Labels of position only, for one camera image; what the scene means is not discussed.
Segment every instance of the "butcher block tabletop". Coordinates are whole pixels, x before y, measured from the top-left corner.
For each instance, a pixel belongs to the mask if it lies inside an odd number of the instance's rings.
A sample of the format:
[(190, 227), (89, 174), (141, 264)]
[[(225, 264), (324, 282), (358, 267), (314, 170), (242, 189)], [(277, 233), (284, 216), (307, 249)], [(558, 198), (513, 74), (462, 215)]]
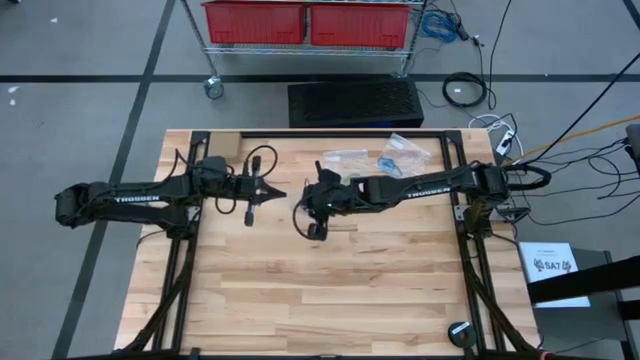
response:
[[(214, 136), (240, 130), (211, 131)], [(494, 161), (485, 130), (460, 131), (468, 162)], [(191, 133), (167, 131), (156, 181), (169, 173), (175, 149), (186, 156)], [(202, 354), (462, 355), (446, 333), (453, 322), (470, 320), (449, 195), (404, 201), (379, 214), (331, 218), (326, 242), (306, 240), (293, 227), (293, 207), (305, 179), (317, 181), (314, 162), (323, 153), (367, 149), (371, 174), (377, 174), (375, 160), (387, 140), (240, 139), (239, 153), (230, 164), (242, 169), (253, 148), (273, 146), (279, 160), (266, 181), (288, 196), (258, 207), (252, 227), (244, 226), (246, 203), (238, 202), (232, 214), (223, 215), (213, 199), (205, 200), (182, 353), (198, 347)], [(431, 154), (427, 172), (444, 170), (437, 139), (410, 140)], [(450, 151), (455, 159), (453, 146)], [(259, 155), (264, 171), (273, 156), (262, 150)], [(183, 171), (184, 164), (179, 164), (176, 174)], [(219, 205), (229, 209), (232, 204), (220, 200)], [(304, 213), (297, 218), (306, 228)], [(513, 238), (508, 225), (493, 227), (495, 233)], [(158, 229), (144, 226), (141, 236)], [(115, 348), (132, 341), (158, 306), (170, 243), (159, 233), (138, 247)], [(485, 243), (497, 302), (535, 346), (538, 331), (518, 252), (498, 238)], [(469, 245), (473, 257), (476, 250)], [(493, 348), (488, 313), (478, 301), (487, 347)], [(167, 346), (174, 314), (168, 316)]]

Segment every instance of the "blue object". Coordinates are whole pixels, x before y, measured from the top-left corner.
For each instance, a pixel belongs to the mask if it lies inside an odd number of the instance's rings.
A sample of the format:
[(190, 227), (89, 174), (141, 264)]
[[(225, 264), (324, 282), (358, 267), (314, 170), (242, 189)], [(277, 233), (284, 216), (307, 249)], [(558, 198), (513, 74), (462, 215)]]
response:
[(393, 159), (381, 156), (378, 158), (378, 168), (392, 176), (402, 176), (402, 170), (396, 165)]
[(436, 38), (445, 44), (452, 43), (458, 38), (456, 21), (453, 16), (427, 12), (422, 19), (420, 35)]

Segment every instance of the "black metal frame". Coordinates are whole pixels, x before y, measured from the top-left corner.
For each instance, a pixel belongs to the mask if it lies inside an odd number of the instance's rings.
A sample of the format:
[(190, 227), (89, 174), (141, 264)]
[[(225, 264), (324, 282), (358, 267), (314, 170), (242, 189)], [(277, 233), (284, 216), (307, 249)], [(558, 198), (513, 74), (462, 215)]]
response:
[[(426, 138), (436, 139), (440, 142), (440, 149), (442, 151), (443, 165), (445, 170), (451, 170), (453, 168), (452, 157), (449, 151), (449, 145), (452, 144), (456, 151), (458, 165), (466, 165), (467, 160), (464, 153), (464, 146), (462, 141), (462, 133), (458, 130), (452, 131), (363, 131), (363, 130), (345, 130), (345, 131), (249, 131), (240, 132), (242, 138), (388, 138), (392, 133), (399, 134), (407, 138)], [(208, 131), (194, 131), (190, 140), (190, 148), (188, 160), (189, 163), (193, 163), (196, 160), (196, 154), (198, 147), (201, 145), (208, 145), (210, 139), (210, 132)], [(208, 146), (205, 146), (204, 156), (207, 156)], [(469, 248), (467, 242), (470, 241), (467, 233), (464, 231), (464, 223), (461, 220), (457, 220), (455, 216), (455, 207), (460, 205), (459, 195), (457, 193), (450, 193), (451, 199), (451, 211), (456, 224), (456, 235), (458, 239), (458, 247), (460, 251), (460, 260), (465, 263), (465, 259), (470, 258)], [(202, 202), (199, 204), (199, 208), (202, 209)], [(156, 312), (152, 315), (149, 323), (145, 326), (145, 329), (153, 331), (153, 342), (150, 352), (143, 351), (147, 344), (144, 340), (144, 336), (138, 335), (136, 340), (129, 346), (122, 350), (117, 350), (111, 355), (105, 355), (104, 359), (117, 359), (117, 358), (149, 358), (149, 359), (236, 359), (236, 360), (266, 360), (276, 358), (286, 358), (287, 360), (317, 360), (318, 356), (281, 356), (281, 355), (246, 355), (246, 356), (229, 356), (229, 355), (199, 355), (199, 349), (194, 349), (191, 355), (179, 356), (184, 324), (186, 321), (186, 312), (188, 305), (188, 296), (191, 285), (191, 277), (193, 274), (193, 263), (195, 261), (195, 255), (197, 250), (198, 232), (200, 226), (200, 217), (194, 218), (193, 225), (195, 227), (195, 236), (188, 241), (187, 251), (185, 255), (185, 261), (183, 269), (180, 272), (178, 278), (174, 277), (176, 274), (176, 268), (178, 264), (178, 254), (180, 245), (183, 240), (172, 240), (171, 248), (167, 260), (167, 268), (165, 272), (165, 278), (162, 289), (162, 298), (160, 305)], [(491, 281), (491, 271), (489, 268), (488, 259), (486, 256), (486, 250), (482, 240), (476, 239), (476, 247), (478, 251), (478, 261), (480, 265), (480, 271), (484, 282), (484, 287), (487, 289), (492, 298), (494, 298), (493, 285)], [(473, 290), (472, 285), (467, 279), (468, 267), (463, 266), (463, 273), (465, 277), (465, 285), (467, 291), (467, 300), (469, 304), (469, 313), (471, 317), (471, 323), (474, 325), (477, 336), (477, 350), (478, 353), (484, 353), (487, 350), (486, 342), (483, 334), (482, 316), (480, 314), (480, 308), (478, 305), (478, 297)], [(169, 309), (173, 305), (173, 301), (178, 297), (178, 308), (176, 312), (175, 324), (172, 334), (171, 346), (169, 349), (163, 349), (163, 342), (166, 333), (166, 316), (169, 313)], [(504, 339), (502, 331), (498, 324), (491, 318), (493, 335), (496, 344), (496, 351), (505, 351)], [(345, 360), (424, 360), (424, 359), (461, 359), (463, 356), (320, 356), (320, 358), (326, 357), (327, 359), (341, 358)], [(97, 357), (88, 357), (87, 359), (97, 359)]]

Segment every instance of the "clear plastic bag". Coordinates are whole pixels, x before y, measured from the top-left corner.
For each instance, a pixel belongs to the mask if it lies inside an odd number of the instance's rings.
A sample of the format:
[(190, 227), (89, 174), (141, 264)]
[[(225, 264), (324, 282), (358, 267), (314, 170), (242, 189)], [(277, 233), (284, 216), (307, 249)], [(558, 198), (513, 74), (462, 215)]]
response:
[(329, 151), (322, 154), (322, 167), (340, 174), (342, 184), (348, 185), (352, 177), (367, 176), (369, 152), (366, 149)]
[(422, 175), (427, 170), (431, 154), (398, 134), (391, 134), (378, 158), (380, 171), (395, 178)]

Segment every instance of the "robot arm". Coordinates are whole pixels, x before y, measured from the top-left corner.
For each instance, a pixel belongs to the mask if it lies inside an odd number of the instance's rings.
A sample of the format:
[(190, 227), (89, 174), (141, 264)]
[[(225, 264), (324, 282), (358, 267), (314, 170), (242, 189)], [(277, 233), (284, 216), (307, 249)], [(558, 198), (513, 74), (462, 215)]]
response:
[[(404, 200), (425, 196), (460, 192), (468, 194), (472, 206), (465, 214), (465, 226), (470, 233), (485, 228), (493, 208), (509, 197), (510, 190), (533, 190), (549, 183), (551, 174), (532, 166), (513, 165), (498, 167), (474, 162), (449, 171), (442, 171), (409, 178), (390, 176), (353, 178), (349, 185), (341, 185), (340, 175), (322, 169), (316, 162), (318, 183), (304, 188), (297, 207), (302, 207), (314, 220), (307, 233), (298, 232), (309, 240), (324, 241), (327, 238), (329, 217), (362, 213), (378, 213), (395, 207)], [(533, 171), (543, 176), (532, 184), (508, 184), (507, 172)]]
[[(251, 226), (256, 205), (286, 196), (258, 176), (259, 168), (260, 157), (255, 156), (251, 175), (246, 167), (241, 175), (234, 175), (224, 158), (212, 156), (190, 166), (184, 175), (169, 176), (160, 182), (76, 184), (55, 196), (56, 221), (71, 228), (96, 220), (156, 224), (167, 230), (169, 237), (188, 235), (188, 207), (203, 198), (215, 197), (247, 201), (245, 224)], [(150, 202), (167, 205), (146, 205)]]

